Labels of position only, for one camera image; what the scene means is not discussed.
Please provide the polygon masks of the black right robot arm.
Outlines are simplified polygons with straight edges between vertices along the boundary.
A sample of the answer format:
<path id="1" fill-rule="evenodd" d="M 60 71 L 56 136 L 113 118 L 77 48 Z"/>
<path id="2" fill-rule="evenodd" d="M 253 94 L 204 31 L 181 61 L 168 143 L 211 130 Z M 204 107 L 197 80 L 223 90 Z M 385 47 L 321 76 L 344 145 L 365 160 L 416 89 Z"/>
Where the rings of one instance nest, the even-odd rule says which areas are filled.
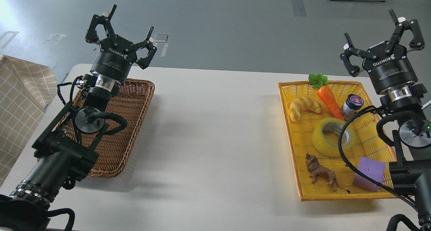
<path id="1" fill-rule="evenodd" d="M 427 92 L 407 58 L 410 51 L 422 50 L 424 39 L 416 19 L 397 17 L 392 9 L 389 15 L 395 30 L 389 40 L 361 50 L 354 47 L 348 33 L 346 45 L 340 55 L 348 73 L 356 77 L 366 71 L 375 92 L 380 95 L 381 107 L 367 106 L 349 119 L 338 137 L 338 150 L 346 166 L 359 176 L 403 200 L 417 213 L 419 226 L 403 214 L 393 216 L 388 231 L 397 230 L 400 222 L 411 231 L 429 231 L 431 217 L 430 194 L 430 121 L 426 118 L 421 98 Z M 373 180 L 355 167 L 345 156 L 342 136 L 355 119 L 365 114 L 381 118 L 376 132 L 381 140 L 393 147 L 396 160 L 390 162 L 392 188 Z"/>

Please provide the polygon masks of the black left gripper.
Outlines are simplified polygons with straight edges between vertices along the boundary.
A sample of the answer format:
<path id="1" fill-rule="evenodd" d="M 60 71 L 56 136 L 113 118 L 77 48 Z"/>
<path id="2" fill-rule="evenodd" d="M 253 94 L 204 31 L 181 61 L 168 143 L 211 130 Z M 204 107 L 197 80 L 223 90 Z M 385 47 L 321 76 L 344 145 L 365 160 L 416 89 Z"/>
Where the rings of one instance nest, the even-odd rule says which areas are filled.
<path id="1" fill-rule="evenodd" d="M 132 42 L 114 33 L 111 19 L 117 5 L 114 4 L 111 11 L 106 15 L 93 15 L 85 35 L 87 43 L 100 45 L 100 50 L 90 69 L 92 74 L 99 74 L 114 79 L 119 84 L 124 84 L 131 70 L 131 65 L 136 64 L 141 69 L 150 66 L 157 52 L 154 45 L 151 26 L 144 41 L 133 45 Z M 103 25 L 107 38 L 100 40 L 97 34 L 97 26 Z"/>

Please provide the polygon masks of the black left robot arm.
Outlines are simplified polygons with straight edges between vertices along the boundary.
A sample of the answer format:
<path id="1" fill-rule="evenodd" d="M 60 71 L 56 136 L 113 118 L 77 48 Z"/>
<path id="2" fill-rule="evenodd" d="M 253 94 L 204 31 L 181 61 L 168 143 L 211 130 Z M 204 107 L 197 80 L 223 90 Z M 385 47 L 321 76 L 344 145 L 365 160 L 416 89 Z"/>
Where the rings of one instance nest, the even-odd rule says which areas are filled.
<path id="1" fill-rule="evenodd" d="M 111 24 L 117 6 L 94 15 L 85 35 L 87 43 L 99 45 L 90 73 L 57 85 L 63 108 L 32 148 L 37 164 L 9 196 L 1 195 L 2 231 L 46 231 L 52 217 L 68 215 L 71 231 L 75 213 L 70 208 L 50 210 L 61 188 L 73 189 L 96 164 L 96 147 L 104 136 L 123 131 L 127 120 L 107 112 L 112 97 L 120 93 L 133 64 L 149 67 L 157 52 L 150 27 L 146 38 L 133 43 L 116 34 Z"/>

